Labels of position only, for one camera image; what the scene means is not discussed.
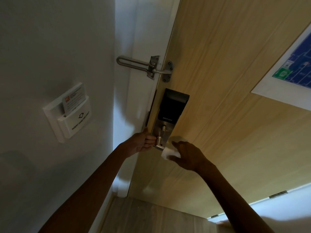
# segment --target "person's right arm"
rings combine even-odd
[[[184,169],[196,172],[203,178],[236,232],[274,233],[199,148],[189,142],[180,141],[172,142],[172,144],[179,151],[181,158],[170,156],[169,159]]]

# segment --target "evacuation plan sign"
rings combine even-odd
[[[311,88],[311,34],[291,53],[273,77]]]
[[[311,25],[267,72],[252,93],[311,111]]]

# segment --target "wooden door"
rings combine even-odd
[[[311,0],[182,0],[148,122],[165,88],[190,95],[172,135],[198,146],[248,203],[311,182],[311,112],[250,93],[311,21]],[[201,217],[223,212],[194,172],[139,154],[129,196]]]

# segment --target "person's left arm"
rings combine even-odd
[[[156,137],[148,129],[136,133],[106,158],[84,184],[60,206],[39,233],[89,231],[121,165],[127,157],[151,149]]]

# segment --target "person's left hand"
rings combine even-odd
[[[156,137],[151,136],[148,133],[148,128],[145,127],[142,132],[135,133],[129,139],[124,141],[122,145],[128,149],[128,157],[130,157],[137,152],[150,150],[155,143]]]

